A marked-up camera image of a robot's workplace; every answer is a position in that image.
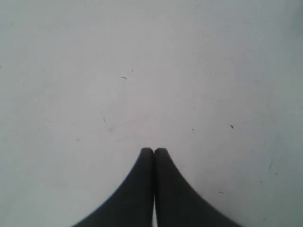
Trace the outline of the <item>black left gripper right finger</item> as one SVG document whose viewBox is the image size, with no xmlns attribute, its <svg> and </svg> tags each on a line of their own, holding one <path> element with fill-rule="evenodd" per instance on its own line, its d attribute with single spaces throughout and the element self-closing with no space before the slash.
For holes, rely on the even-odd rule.
<svg viewBox="0 0 303 227">
<path fill-rule="evenodd" d="M 189 185 L 168 151 L 154 152 L 155 205 L 159 227 L 238 227 Z"/>
</svg>

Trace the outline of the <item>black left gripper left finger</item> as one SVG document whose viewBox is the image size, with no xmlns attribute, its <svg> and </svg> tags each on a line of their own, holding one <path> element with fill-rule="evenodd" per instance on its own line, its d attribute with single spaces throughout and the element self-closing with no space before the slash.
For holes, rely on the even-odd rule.
<svg viewBox="0 0 303 227">
<path fill-rule="evenodd" d="M 78 227 L 151 227 L 154 204 L 154 153 L 143 148 L 121 185 Z"/>
</svg>

